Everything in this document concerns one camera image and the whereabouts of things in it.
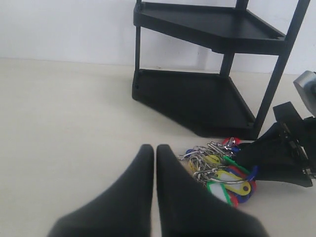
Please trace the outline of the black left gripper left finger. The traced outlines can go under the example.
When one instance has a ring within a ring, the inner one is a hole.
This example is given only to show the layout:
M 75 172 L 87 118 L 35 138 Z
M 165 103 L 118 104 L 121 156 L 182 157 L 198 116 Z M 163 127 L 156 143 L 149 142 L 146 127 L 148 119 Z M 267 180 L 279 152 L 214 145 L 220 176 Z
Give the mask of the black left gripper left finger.
M 101 195 L 58 219 L 50 237 L 149 237 L 154 149 L 140 147 L 126 171 Z

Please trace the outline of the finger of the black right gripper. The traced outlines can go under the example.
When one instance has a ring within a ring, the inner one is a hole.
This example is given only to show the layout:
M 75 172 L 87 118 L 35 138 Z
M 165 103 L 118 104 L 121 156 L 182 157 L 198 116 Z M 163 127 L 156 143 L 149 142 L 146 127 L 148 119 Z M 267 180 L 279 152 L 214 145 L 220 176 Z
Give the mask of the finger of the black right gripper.
M 256 179 L 294 184 L 301 187 L 312 187 L 313 182 L 307 169 L 298 163 L 263 162 L 259 163 Z
M 243 143 L 235 156 L 241 166 L 293 165 L 287 137 L 288 131 L 280 123 L 274 123 L 260 138 Z

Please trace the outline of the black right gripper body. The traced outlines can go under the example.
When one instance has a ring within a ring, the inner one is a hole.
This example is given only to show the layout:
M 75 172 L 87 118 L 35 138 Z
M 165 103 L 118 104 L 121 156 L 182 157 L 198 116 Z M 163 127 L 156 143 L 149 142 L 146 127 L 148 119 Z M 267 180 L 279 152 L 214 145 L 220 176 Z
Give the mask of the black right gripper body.
M 316 118 L 301 118 L 291 102 L 273 107 L 280 135 L 304 174 L 316 178 Z

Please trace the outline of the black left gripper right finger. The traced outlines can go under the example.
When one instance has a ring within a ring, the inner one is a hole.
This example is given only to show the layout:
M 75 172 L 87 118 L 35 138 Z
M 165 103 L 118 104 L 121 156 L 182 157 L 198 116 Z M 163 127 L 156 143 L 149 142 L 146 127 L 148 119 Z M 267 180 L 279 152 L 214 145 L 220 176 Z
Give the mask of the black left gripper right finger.
M 157 196 L 164 237 L 266 237 L 255 217 L 224 203 L 196 182 L 169 145 L 158 145 Z

